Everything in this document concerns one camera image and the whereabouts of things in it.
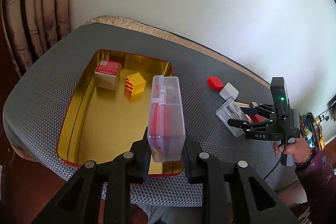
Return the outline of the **right forearm purple sleeve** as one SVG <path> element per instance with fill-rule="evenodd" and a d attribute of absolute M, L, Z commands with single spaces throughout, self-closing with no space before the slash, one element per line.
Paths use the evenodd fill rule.
<path fill-rule="evenodd" d="M 306 193 L 311 223 L 335 223 L 335 173 L 324 152 L 312 149 L 309 161 L 297 164 L 295 173 Z"/>

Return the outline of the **right hand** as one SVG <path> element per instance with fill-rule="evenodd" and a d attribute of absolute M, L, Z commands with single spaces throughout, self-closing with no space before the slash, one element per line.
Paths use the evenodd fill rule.
<path fill-rule="evenodd" d="M 278 146 L 275 141 L 272 142 L 275 157 L 278 157 L 279 153 L 292 155 L 296 164 L 303 164 L 307 162 L 311 154 L 311 148 L 306 140 L 300 136 L 295 138 L 294 143 Z"/>

